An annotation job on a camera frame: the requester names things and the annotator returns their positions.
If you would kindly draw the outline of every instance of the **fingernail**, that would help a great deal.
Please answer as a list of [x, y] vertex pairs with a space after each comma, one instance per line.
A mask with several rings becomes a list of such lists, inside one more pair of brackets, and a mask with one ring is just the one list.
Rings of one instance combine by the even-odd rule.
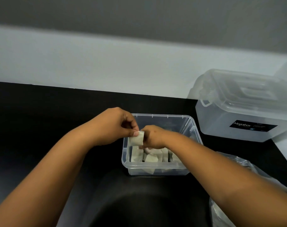
[[139, 132], [138, 131], [134, 131], [133, 137], [136, 137], [138, 135], [139, 135]]

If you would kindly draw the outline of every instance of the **black label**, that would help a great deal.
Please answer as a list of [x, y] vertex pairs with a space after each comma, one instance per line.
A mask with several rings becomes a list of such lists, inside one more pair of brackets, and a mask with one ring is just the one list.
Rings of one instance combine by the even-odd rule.
[[241, 120], [236, 120], [230, 127], [252, 130], [252, 131], [264, 131], [267, 132], [272, 130], [277, 125], [270, 125], [264, 123], [256, 123], [256, 122], [246, 122]]

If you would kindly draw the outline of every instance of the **person's left hand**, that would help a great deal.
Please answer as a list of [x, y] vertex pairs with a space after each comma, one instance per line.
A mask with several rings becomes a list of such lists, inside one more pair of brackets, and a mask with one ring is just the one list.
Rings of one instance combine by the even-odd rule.
[[91, 147], [110, 144], [119, 138], [138, 136], [138, 125], [130, 112], [109, 108], [77, 128]]

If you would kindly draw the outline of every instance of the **person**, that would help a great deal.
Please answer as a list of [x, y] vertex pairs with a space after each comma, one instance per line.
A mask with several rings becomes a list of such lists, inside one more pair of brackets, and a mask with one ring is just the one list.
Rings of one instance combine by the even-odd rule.
[[[138, 135], [131, 113], [110, 108], [64, 135], [0, 204], [1, 227], [56, 226], [86, 153]], [[287, 193], [182, 134], [149, 125], [141, 148], [168, 148], [236, 226], [287, 227]]]

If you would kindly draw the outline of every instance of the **transparent storage box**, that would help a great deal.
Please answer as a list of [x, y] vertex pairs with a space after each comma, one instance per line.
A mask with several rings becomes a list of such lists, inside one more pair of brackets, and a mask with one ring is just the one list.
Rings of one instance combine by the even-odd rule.
[[[139, 129], [156, 125], [169, 131], [179, 132], [202, 144], [194, 119], [187, 115], [133, 114]], [[182, 163], [131, 162], [132, 147], [128, 138], [123, 139], [121, 162], [130, 175], [187, 175], [189, 171]]]
[[191, 90], [202, 133], [264, 142], [287, 131], [287, 82], [273, 76], [211, 69]]

